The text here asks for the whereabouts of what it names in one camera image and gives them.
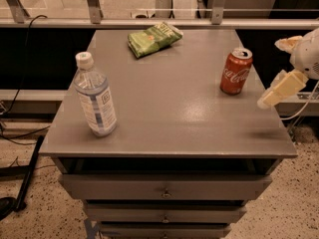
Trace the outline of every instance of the table top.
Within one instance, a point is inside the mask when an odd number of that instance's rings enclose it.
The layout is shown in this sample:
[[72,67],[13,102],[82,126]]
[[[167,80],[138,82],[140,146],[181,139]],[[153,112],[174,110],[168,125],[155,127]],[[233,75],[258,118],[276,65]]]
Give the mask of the table top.
[[261,110],[254,68],[241,94],[219,88],[227,55],[242,46],[233,30],[183,30],[171,47],[136,59],[128,34],[100,30],[89,51],[109,80],[118,126],[106,137],[89,129],[72,86],[40,154],[52,157],[295,157],[277,111]]

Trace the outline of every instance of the black cable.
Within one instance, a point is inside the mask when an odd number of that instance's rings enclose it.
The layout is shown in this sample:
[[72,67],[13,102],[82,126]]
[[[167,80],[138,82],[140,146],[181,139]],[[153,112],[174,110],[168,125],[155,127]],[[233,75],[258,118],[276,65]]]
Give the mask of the black cable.
[[42,168],[46,168],[46,167],[53,167],[53,166],[56,166],[56,165],[55,164],[48,164],[48,165],[43,165],[43,166],[40,166],[40,167],[36,167],[34,169],[38,170],[38,169],[42,169]]
[[17,163],[17,165],[20,166],[20,164],[18,163],[18,156],[16,157],[16,159],[14,159],[14,161],[8,167],[12,167],[14,163]]
[[42,130],[45,130],[45,129],[48,129],[50,126],[46,126],[46,127],[43,127],[43,128],[40,128],[40,129],[37,129],[37,130],[34,130],[34,131],[30,131],[30,132],[27,132],[25,134],[21,134],[21,135],[18,135],[18,136],[14,136],[14,137],[10,137],[9,139],[16,139],[16,138],[20,138],[20,137],[24,137],[24,136],[28,136],[28,135],[31,135],[31,134],[34,134],[38,131],[42,131]]
[[[46,15],[38,15],[37,17],[35,17],[35,18],[29,23],[28,30],[27,30],[27,36],[26,36],[26,40],[25,40],[25,43],[24,43],[24,47],[25,47],[25,49],[26,49],[26,51],[25,51],[25,68],[26,68],[27,58],[28,58],[28,56],[27,56],[27,46],[28,46],[30,28],[31,28],[33,22],[34,22],[35,20],[39,19],[39,18],[48,18],[48,17],[47,17]],[[16,95],[14,96],[14,98],[13,98],[13,100],[12,100],[12,102],[11,102],[10,108],[9,108],[7,111],[5,111],[4,113],[2,113],[0,116],[7,115],[7,114],[9,114],[9,113],[11,112],[11,110],[12,110],[12,108],[13,108],[13,105],[14,105],[14,103],[16,102],[16,99],[17,99],[17,97],[18,97],[18,95],[19,95],[19,93],[20,93],[20,91],[21,91],[21,89],[22,89],[22,86],[23,86],[23,83],[24,83],[24,79],[25,79],[25,75],[26,75],[26,70],[23,71],[23,76],[22,76],[22,79],[21,79],[21,82],[20,82],[19,89],[18,89]]]
[[40,128],[40,129],[37,129],[37,130],[34,130],[34,131],[30,131],[30,132],[27,132],[27,133],[24,133],[24,134],[21,134],[21,135],[18,135],[18,136],[14,136],[14,137],[6,137],[3,135],[3,129],[2,129],[2,126],[0,125],[1,127],[1,134],[0,134],[0,137],[3,138],[3,139],[6,139],[6,140],[9,140],[11,141],[12,143],[15,143],[15,144],[19,144],[19,145],[33,145],[33,144],[36,144],[37,142],[30,142],[30,143],[22,143],[22,142],[18,142],[18,141],[15,141],[15,140],[12,140],[12,139],[16,139],[16,138],[20,138],[20,137],[24,137],[24,136],[28,136],[28,135],[31,135],[31,134],[34,134],[38,131],[42,131],[42,130],[45,130],[47,128],[49,128],[50,126],[46,126],[46,127],[43,127],[43,128]]
[[0,135],[0,137],[3,138],[3,139],[9,140],[9,141],[11,141],[12,143],[18,144],[18,145],[34,145],[34,144],[37,143],[37,142],[30,142],[30,143],[18,142],[18,141],[12,140],[12,139],[10,139],[10,138],[7,138],[6,136],[3,136],[3,135]]

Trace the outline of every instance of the green snack bag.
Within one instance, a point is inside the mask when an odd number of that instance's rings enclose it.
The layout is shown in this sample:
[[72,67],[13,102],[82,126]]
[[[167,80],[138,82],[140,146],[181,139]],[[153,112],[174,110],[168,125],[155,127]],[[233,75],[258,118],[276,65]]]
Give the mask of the green snack bag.
[[166,22],[129,34],[129,46],[137,58],[159,51],[182,38],[182,31]]

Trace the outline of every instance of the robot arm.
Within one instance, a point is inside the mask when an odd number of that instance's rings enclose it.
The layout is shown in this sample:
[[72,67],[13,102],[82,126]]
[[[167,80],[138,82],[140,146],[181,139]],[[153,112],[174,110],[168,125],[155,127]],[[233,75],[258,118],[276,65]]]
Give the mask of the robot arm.
[[268,109],[280,101],[297,94],[306,87],[309,79],[319,80],[319,29],[304,37],[279,40],[276,46],[291,53],[290,63],[294,70],[286,73],[282,70],[273,80],[270,88],[258,100],[261,109]]

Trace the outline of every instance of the white bottle cap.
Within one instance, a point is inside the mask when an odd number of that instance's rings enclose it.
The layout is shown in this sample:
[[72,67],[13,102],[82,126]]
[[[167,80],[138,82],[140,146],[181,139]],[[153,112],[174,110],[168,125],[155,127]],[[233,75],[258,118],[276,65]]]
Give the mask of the white bottle cap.
[[81,52],[76,55],[78,68],[89,70],[93,67],[94,61],[90,52]]

